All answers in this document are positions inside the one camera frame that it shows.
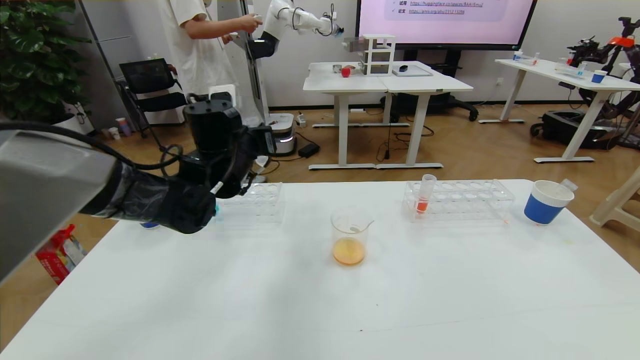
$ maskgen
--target black office chair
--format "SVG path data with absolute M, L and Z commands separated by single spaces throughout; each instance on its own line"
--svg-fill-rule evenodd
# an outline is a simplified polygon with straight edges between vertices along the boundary
M 127 81 L 126 91 L 138 107 L 141 118 L 146 123 L 145 129 L 138 124 L 140 136 L 146 138 L 144 130 L 149 129 L 151 135 L 156 139 L 158 147 L 163 151 L 164 147 L 158 140 L 156 133 L 149 124 L 145 113 L 153 113 L 157 111 L 171 110 L 186 105 L 187 102 L 184 95 L 180 92 L 172 92 L 166 95 L 151 97 L 148 99 L 139 99 L 139 94 L 147 94 L 160 90 L 167 90 L 174 85 L 180 83 L 173 78 L 169 65 L 164 59 L 153 59 L 145 61 L 136 61 L 133 63 L 120 64 L 120 70 Z

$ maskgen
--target chair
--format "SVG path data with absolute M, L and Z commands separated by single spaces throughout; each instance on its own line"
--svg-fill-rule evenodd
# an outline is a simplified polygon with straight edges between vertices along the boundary
M 156 140 L 158 147 L 161 150 L 164 150 L 164 147 L 160 144 L 160 140 L 158 140 L 156 133 L 151 128 L 145 113 L 171 110 L 186 105 L 187 102 L 184 95 L 180 92 L 172 92 L 166 95 L 147 99 L 139 99 L 138 95 L 167 90 L 176 84 L 178 84 L 182 90 L 180 83 L 173 78 L 173 74 L 171 73 L 171 70 L 169 70 L 169 65 L 164 59 L 122 63 L 120 64 L 120 70 L 122 70 L 122 74 L 127 81 L 126 91 L 138 107 L 138 111 L 147 125 L 145 129 L 149 129 L 151 135 Z M 140 124 L 138 124 L 138 127 L 140 135 L 145 138 L 146 135 L 144 134 L 144 129 L 142 129 Z
M 617 220 L 632 229 L 640 231 L 640 218 L 622 210 L 622 207 L 630 199 L 640 200 L 640 195 L 637 194 L 638 189 L 640 189 L 640 168 L 631 175 L 631 178 L 620 189 L 612 192 L 596 208 L 596 211 L 593 212 L 589 219 L 597 226 L 603 226 L 609 220 Z

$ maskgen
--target presentation screen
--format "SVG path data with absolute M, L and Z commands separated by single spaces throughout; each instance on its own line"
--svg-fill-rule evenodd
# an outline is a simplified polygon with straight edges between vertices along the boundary
M 536 0 L 358 0 L 356 35 L 395 35 L 400 47 L 519 49 Z

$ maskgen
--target white shirt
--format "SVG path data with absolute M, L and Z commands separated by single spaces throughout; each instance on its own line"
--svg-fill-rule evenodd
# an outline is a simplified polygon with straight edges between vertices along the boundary
M 210 86 L 237 83 L 222 41 L 193 40 L 182 27 L 195 17 L 208 18 L 203 0 L 160 0 L 160 13 L 185 95 L 205 95 Z

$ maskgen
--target person's hand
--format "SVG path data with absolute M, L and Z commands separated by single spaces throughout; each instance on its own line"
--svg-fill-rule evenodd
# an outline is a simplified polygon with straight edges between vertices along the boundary
M 262 25 L 262 21 L 256 19 L 254 13 L 237 18 L 240 29 L 247 33 L 253 33 L 258 26 Z
M 234 41 L 234 37 L 231 34 L 222 35 L 222 43 L 227 45 L 228 43 Z

